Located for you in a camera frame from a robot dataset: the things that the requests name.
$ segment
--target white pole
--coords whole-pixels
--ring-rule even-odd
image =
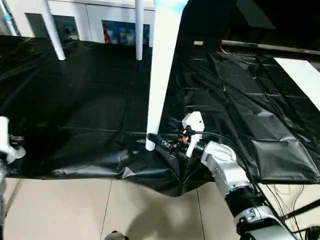
[[[2,0],[0,0],[0,8],[3,12],[3,18],[6,22],[6,25],[11,33],[12,36],[18,36],[17,32],[16,32],[16,29],[14,27],[14,23],[12,22],[12,17],[11,15],[9,14],[9,12],[7,11],[6,9],[6,6],[4,4],[4,2]]]
[[[51,14],[48,0],[39,0],[39,3],[41,6],[41,10],[42,10],[43,21],[44,21],[46,30],[49,33],[53,48],[55,50],[55,53],[56,53],[58,59],[60,61],[63,61],[66,59],[66,56],[65,56],[64,50],[62,48],[62,45],[61,45],[61,42],[60,42],[60,39],[58,36],[57,28],[55,25],[54,18]]]
[[[135,0],[135,56],[142,60],[144,41],[144,0]]]
[[[164,107],[183,9],[188,0],[156,0],[148,120],[146,132],[157,134]],[[145,148],[155,149],[146,139]]]

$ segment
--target beige floor tile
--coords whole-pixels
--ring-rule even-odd
[[[113,230],[130,240],[203,240],[197,191],[169,197],[113,180],[103,236]]]
[[[5,179],[5,191],[4,191],[4,201],[7,203],[11,196],[13,195],[15,189],[16,189],[16,186],[18,184],[18,182],[20,181],[20,179],[18,178],[6,178]]]
[[[8,213],[14,199],[20,188],[21,179],[18,178],[6,178],[5,179],[5,191],[3,194],[4,203],[5,203],[5,212]]]
[[[110,180],[23,180],[5,220],[8,240],[99,240]]]
[[[234,218],[224,198],[218,192],[216,184],[206,183],[199,187],[199,201],[203,231],[206,240],[236,240]]]
[[[261,184],[260,186],[264,194],[266,195],[266,197],[269,199],[270,203],[274,207],[274,209],[277,210],[278,214],[280,215],[282,215],[282,213],[279,205],[281,205],[281,208],[284,214],[292,212],[294,199],[299,194],[302,187],[301,185],[285,185],[285,184],[268,185],[269,188],[272,190],[272,192],[275,194],[275,196],[278,198],[279,203],[277,203],[277,201],[275,200],[275,197],[270,192],[270,190],[265,185]],[[320,198],[320,185],[305,185],[301,195],[296,200],[294,209],[296,210],[319,198]],[[304,229],[312,225],[320,226],[319,216],[320,216],[320,207],[297,216],[296,220],[299,228]],[[291,230],[293,231],[297,230],[297,226],[293,218],[291,218],[290,220],[287,220],[286,223]]]

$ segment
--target white cabinet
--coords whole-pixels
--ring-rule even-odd
[[[47,37],[38,0],[7,0],[8,7],[23,37]],[[63,38],[92,41],[86,5],[49,0],[58,33]]]
[[[87,4],[92,40],[99,43],[135,45],[134,8]],[[155,12],[143,12],[143,43],[153,46]]]
[[[136,44],[134,0],[49,0],[48,2],[61,38],[132,46]],[[7,3],[21,36],[49,37],[41,16],[39,0],[7,0]],[[150,47],[153,46],[154,21],[153,0],[145,0],[143,44]]]

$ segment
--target black plastic sheet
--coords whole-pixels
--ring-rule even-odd
[[[145,150],[151,49],[138,62],[129,46],[63,47],[58,61],[48,39],[0,37],[0,115],[27,151],[11,177],[115,178],[170,196],[214,180],[196,159]],[[320,113],[272,57],[178,48],[160,132],[192,111],[234,142],[259,182],[320,182]]]

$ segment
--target wire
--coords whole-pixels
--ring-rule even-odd
[[[226,52],[226,51],[221,47],[221,45],[219,45],[219,48],[221,49],[221,51],[222,51],[224,54],[229,54],[228,52]]]
[[[286,207],[287,210],[289,210],[289,211],[294,211],[294,210],[295,210],[295,206],[294,206],[294,205],[296,204],[297,199],[298,199],[298,198],[300,197],[300,195],[302,194],[303,189],[304,189],[304,185],[302,185],[302,188],[299,190],[299,193],[295,196],[293,209],[290,209],[290,208],[288,207],[288,205],[284,202],[284,200],[282,199],[282,197],[279,195],[279,193],[281,193],[281,192],[277,189],[276,185],[273,184],[272,187],[273,187],[273,189],[274,189],[274,191],[275,191],[275,194],[280,198],[283,206]],[[291,223],[292,228],[293,228],[293,226],[294,226],[294,225],[293,225],[293,222],[294,222],[294,224],[296,225],[296,228],[297,228],[296,233],[299,233],[300,239],[302,240],[302,239],[303,239],[302,234],[301,234],[302,230],[300,230],[300,228],[299,228],[299,224],[298,224],[298,222],[297,222],[296,217],[293,218],[293,222],[292,222],[291,220],[289,220],[289,221],[290,221],[290,223]]]
[[[272,204],[270,203],[269,199],[266,197],[264,191],[262,191],[261,187],[259,186],[259,184],[256,185],[257,188],[259,189],[259,194],[261,194],[264,197],[264,201],[265,204],[271,209],[273,215],[275,215],[278,219],[281,219],[279,214],[277,213],[277,211],[275,210],[275,208],[272,206]]]
[[[305,231],[307,231],[308,229],[310,229],[310,226],[309,226],[309,227],[306,227],[306,228],[301,229],[301,230],[300,230],[300,232],[305,232]],[[293,231],[292,233],[293,233],[293,234],[297,234],[297,233],[299,233],[299,231],[298,231],[298,230],[297,230],[297,231]]]
[[[195,131],[193,134],[202,134],[202,135],[210,135],[210,136],[214,136],[214,137],[217,137],[221,140],[224,140],[226,141],[227,143],[229,143],[232,147],[235,148],[235,145],[234,143],[229,140],[228,138],[226,138],[225,136],[222,136],[220,134],[217,134],[217,133],[213,133],[213,132],[208,132],[208,131]]]
[[[249,178],[250,182],[252,183],[252,186],[253,186],[255,192],[256,192],[256,193],[259,192],[258,189],[257,189],[257,186],[256,186],[256,185],[257,185],[257,184],[256,184],[256,181],[255,181],[254,177],[252,176],[252,174],[251,174],[250,171],[249,171],[249,167],[248,167],[248,164],[247,164],[247,159],[245,158],[245,156],[243,155],[243,153],[238,150],[238,148],[236,147],[236,145],[235,145],[231,140],[229,140],[228,138],[226,138],[225,136],[222,136],[222,135],[220,135],[220,134],[213,133],[213,132],[208,132],[208,131],[191,131],[191,133],[192,133],[192,134],[202,134],[202,135],[214,136],[214,137],[216,137],[216,138],[218,138],[218,139],[221,139],[221,140],[227,142],[228,144],[230,144],[231,147],[234,149],[234,151],[237,152],[237,153],[241,156],[241,158],[242,158],[242,160],[243,160],[242,162],[243,162],[243,164],[244,164],[244,166],[245,166],[245,168],[246,168],[246,172],[247,172],[247,174],[248,174],[248,178]]]
[[[266,187],[269,189],[269,191],[272,193],[273,198],[276,200],[276,203],[277,203],[277,205],[278,205],[278,207],[279,207],[278,210],[281,211],[282,216],[284,216],[285,213],[284,213],[284,210],[283,210],[282,207],[281,207],[281,204],[280,204],[278,198],[276,197],[276,195],[274,194],[274,192],[270,189],[270,187],[269,187],[268,185],[265,185],[265,186],[266,186]]]

